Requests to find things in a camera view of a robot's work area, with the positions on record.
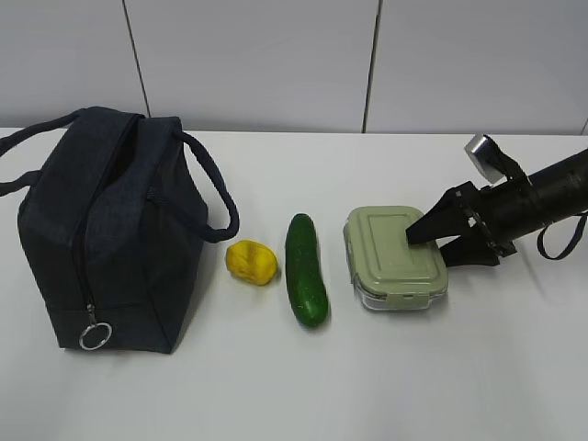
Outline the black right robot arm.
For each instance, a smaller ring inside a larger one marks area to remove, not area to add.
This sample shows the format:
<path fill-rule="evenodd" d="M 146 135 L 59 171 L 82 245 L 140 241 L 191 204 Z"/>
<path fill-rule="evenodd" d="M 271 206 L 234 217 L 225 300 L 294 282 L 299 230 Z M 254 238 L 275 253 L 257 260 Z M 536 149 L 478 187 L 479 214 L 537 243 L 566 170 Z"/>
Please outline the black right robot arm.
<path fill-rule="evenodd" d="M 578 223 L 567 246 L 548 254 L 547 228 L 570 217 Z M 516 253 L 514 240 L 537 232 L 537 250 L 548 260 L 567 257 L 587 226 L 587 151 L 532 175 L 520 171 L 506 182 L 481 189 L 470 181 L 451 187 L 406 230 L 408 244 L 452 236 L 440 248 L 446 266 L 497 266 Z"/>

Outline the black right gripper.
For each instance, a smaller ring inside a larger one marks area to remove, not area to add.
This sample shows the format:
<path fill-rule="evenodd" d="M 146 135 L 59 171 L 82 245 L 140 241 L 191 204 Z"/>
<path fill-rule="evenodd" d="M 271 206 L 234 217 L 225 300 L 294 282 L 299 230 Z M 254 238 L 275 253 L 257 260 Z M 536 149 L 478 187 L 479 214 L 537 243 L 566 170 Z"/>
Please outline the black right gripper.
<path fill-rule="evenodd" d="M 458 238 L 440 248 L 446 266 L 497 266 L 515 252 L 512 241 L 542 228 L 538 193 L 527 177 L 477 189 L 466 182 L 447 190 L 406 230 L 408 243 Z"/>

